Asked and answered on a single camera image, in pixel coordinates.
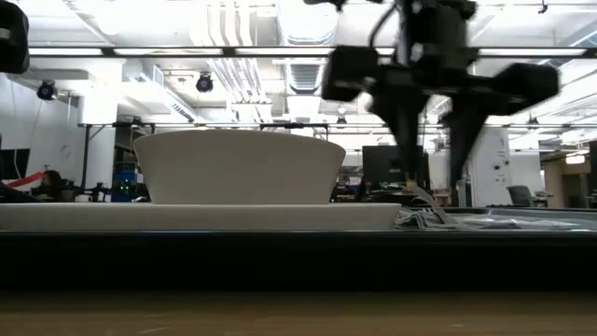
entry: wooden table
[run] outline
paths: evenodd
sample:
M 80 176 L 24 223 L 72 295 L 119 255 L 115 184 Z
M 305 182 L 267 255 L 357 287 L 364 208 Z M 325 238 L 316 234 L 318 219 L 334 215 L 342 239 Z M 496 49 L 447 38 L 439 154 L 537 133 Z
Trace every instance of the wooden table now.
M 592 294 L 0 294 L 2 336 L 597 335 Z

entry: chair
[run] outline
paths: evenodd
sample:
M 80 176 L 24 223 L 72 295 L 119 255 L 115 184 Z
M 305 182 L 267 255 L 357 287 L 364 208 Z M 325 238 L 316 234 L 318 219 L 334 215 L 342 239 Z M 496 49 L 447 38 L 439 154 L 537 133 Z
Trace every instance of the chair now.
M 506 187 L 515 206 L 534 207 L 533 194 L 527 186 Z

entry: spotlight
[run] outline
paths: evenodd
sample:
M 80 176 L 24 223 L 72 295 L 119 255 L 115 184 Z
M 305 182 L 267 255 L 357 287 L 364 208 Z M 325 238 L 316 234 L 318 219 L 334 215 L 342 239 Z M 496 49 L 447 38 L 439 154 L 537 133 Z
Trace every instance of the spotlight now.
M 54 85 L 53 80 L 42 81 L 39 89 L 37 89 L 37 98 L 46 102 L 53 102 L 58 97 L 58 91 Z
M 197 88 L 197 91 L 202 93 L 210 92 L 211 90 L 213 90 L 214 82 L 212 81 L 212 74 L 200 74 L 199 80 L 197 81 L 195 88 Z

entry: red object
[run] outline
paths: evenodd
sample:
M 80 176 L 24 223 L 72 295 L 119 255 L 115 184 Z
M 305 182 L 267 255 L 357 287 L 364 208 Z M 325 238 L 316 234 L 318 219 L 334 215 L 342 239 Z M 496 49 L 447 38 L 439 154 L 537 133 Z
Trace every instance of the red object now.
M 41 172 L 37 172 L 31 176 L 27 176 L 25 178 L 22 178 L 18 181 L 14 181 L 14 182 L 10 182 L 7 184 L 7 187 L 9 188 L 16 188 L 16 187 L 20 187 L 20 186 L 24 186 L 24 185 L 28 185 L 32 182 L 35 182 L 39 179 L 42 179 L 44 177 L 44 173 Z

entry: bowl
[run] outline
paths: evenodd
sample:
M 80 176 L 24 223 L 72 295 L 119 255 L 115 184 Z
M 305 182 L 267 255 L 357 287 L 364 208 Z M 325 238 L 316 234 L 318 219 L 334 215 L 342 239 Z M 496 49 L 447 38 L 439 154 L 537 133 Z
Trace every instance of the bowl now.
M 134 150 L 158 204 L 326 204 L 345 155 L 324 140 L 244 130 L 152 134 Z

